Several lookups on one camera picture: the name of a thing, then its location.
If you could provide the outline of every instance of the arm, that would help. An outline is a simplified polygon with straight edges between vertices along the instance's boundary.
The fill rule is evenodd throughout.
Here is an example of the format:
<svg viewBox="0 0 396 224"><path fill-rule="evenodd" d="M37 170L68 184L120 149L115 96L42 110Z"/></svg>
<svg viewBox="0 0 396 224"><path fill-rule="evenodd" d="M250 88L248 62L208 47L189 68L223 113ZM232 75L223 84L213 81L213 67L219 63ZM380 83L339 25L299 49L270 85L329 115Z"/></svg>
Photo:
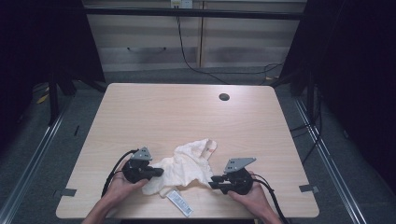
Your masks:
<svg viewBox="0 0 396 224"><path fill-rule="evenodd" d="M261 219L265 224L281 223L277 214L268 203L262 186L259 183L254 182L253 187L247 195L240 195L234 191L228 191L228 195L235 201L244 205L251 214Z"/></svg>
<svg viewBox="0 0 396 224"><path fill-rule="evenodd" d="M120 165L118 171L123 167L126 161L123 161ZM113 176L110 186L108 187L107 193L101 198L96 205L93 207L91 212L82 221L83 224L91 223L103 223L106 218L107 213L117 204L122 202L128 195L136 190L142 188L149 181L147 179L142 179L135 184L132 184L125 179L122 172L117 172Z"/></svg>

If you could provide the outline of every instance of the cable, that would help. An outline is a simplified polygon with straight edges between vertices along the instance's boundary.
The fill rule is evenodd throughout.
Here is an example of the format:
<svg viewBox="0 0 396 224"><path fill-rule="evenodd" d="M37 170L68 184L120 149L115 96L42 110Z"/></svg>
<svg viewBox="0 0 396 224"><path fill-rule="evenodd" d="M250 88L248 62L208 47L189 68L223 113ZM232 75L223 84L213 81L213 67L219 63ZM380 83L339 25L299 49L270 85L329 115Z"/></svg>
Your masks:
<svg viewBox="0 0 396 224"><path fill-rule="evenodd" d="M119 159L119 161L117 161L117 163L116 163L116 165L114 166L113 170L112 170L111 173L108 175L108 177L107 177L107 179L106 179L105 185L103 186L102 197L106 194L107 189L108 189L108 185L110 184L110 181L111 181L111 179L113 178L114 174L116 174L116 173L118 172L118 171L116 172L116 169L117 169L117 167L119 167L119 165L120 165L120 163L122 162L122 160L123 160L126 156L128 156L129 154L131 154L131 153L136 153L136 152L137 152L137 150L135 150L135 149L130 150L129 152L125 153L125 154Z"/></svg>
<svg viewBox="0 0 396 224"><path fill-rule="evenodd" d="M280 219L282 220L282 222L283 222L284 224L289 224L289 222L286 220L285 216L283 215L282 210L280 210L279 203L277 202L276 196L275 196L275 194L274 194L274 190L271 189L271 186L269 185L268 181L265 180L265 179L264 179L262 176L260 176L260 175L256 175L256 176L260 177L262 180L253 179L253 181L258 182L258 183L261 183L262 185L264 185L264 186L268 189L268 191L269 191L270 194L271 194L271 198L272 198L273 201L274 201L274 206L275 206L275 208L276 208L277 214L279 215Z"/></svg>
<svg viewBox="0 0 396 224"><path fill-rule="evenodd" d="M298 137L303 136L303 135L305 135L305 134L307 134L307 133L308 133L308 131L305 131L305 132L303 132L303 133L300 133L300 134L297 134L297 135L295 135L295 136L292 136L292 138L298 138Z"/></svg>
<svg viewBox="0 0 396 224"><path fill-rule="evenodd" d="M187 62L187 59L186 59L186 54L184 52L184 46L183 46L183 39L181 37L180 17L177 17L177 29L178 29L178 37L180 39L180 46L181 46L181 53L183 55L183 60L184 60L184 63L190 68L190 70L192 70L194 72L197 72L197 73L200 73L200 74L205 74L205 75L211 76L211 77L215 78L216 80L218 80L218 81L220 81L220 82L222 82L222 83L224 83L226 85L231 85L231 84L226 82L226 81L224 81L224 80L222 80L222 79L220 79L220 78L218 78L218 77L216 77L216 76L214 76L214 75L219 75L219 74L225 74L225 75L227 75L227 74L240 74L240 75L244 75L244 74L246 74L246 75L265 74L265 78L264 78L263 82L259 84L259 86L260 86L260 85L262 85L265 82L265 80L267 78L267 72L269 72L271 70L274 70L275 68L277 68L280 65L283 65L283 63L269 63L269 64L264 66L264 71L253 72L253 73L247 73L247 72L210 72L209 73L209 72L204 72L204 71L197 70L195 68L192 68L189 65L189 63Z"/></svg>
<svg viewBox="0 0 396 224"><path fill-rule="evenodd" d="M308 153L306 154L305 158L303 159L303 165L305 164L306 160L309 158L311 153L314 151L315 147L317 146L319 140L321 139L321 132L322 132L322 116L321 116L321 95L319 94L319 91L317 89L317 101L318 101L318 106L317 106L317 111L318 111L318 117L319 117L319 130L318 130L318 136L316 136L316 140L314 145L309 149Z"/></svg>
<svg viewBox="0 0 396 224"><path fill-rule="evenodd" d="M309 126L311 126L310 123L303 124L303 125L300 125L300 126L298 126L296 128L289 129L289 131L294 132L294 131L298 131L298 130L304 129L304 128L309 127Z"/></svg>
<svg viewBox="0 0 396 224"><path fill-rule="evenodd" d="M301 68L297 68L295 71L291 72L289 75L281 77L277 81L271 83L269 86L272 88L276 88L276 87L282 85L283 83L290 81L290 79L292 79L293 77L299 75L302 70L303 69L301 69Z"/></svg>

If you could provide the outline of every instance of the white cloth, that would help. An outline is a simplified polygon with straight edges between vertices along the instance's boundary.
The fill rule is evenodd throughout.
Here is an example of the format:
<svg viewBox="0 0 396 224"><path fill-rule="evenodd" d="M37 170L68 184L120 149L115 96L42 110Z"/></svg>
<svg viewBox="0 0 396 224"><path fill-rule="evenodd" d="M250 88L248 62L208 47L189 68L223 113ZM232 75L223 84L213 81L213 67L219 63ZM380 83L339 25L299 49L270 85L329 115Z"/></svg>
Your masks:
<svg viewBox="0 0 396 224"><path fill-rule="evenodd" d="M195 179L209 187L208 182L211 181L210 177L213 173L208 160L216 147L217 143L209 139L177 147L172 158L164 158L150 165L154 168L163 168L163 175L152 177L142 188L143 193L150 195L162 189L167 192L172 187L186 187Z"/></svg>

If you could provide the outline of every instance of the tape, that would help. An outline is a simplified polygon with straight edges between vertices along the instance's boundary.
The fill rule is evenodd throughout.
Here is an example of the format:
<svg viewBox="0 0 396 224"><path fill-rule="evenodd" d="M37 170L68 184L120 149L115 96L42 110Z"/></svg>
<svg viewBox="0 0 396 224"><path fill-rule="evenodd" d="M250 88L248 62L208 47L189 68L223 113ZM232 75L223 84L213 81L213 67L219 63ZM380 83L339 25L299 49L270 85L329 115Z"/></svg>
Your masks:
<svg viewBox="0 0 396 224"><path fill-rule="evenodd" d="M54 198L62 198L62 196L68 196L68 197L74 197L76 194L76 189L62 189L62 190L55 190L55 192L53 192L53 197Z"/></svg>
<svg viewBox="0 0 396 224"><path fill-rule="evenodd" d="M301 185L301 186L299 186L299 188L302 193L308 192L308 191L312 191L313 193L319 192L319 188L317 186Z"/></svg>

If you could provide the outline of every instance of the hole in table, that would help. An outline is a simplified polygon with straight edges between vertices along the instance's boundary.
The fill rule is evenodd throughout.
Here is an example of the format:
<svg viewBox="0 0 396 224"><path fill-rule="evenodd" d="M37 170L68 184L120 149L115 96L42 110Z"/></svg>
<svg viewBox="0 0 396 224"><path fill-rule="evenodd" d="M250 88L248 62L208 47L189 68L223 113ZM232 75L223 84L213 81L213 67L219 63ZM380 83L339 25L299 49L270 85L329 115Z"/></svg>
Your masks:
<svg viewBox="0 0 396 224"><path fill-rule="evenodd" d="M228 101L228 100L230 100L230 95L227 94L227 93L222 93L222 94L219 95L219 98L222 101Z"/></svg>

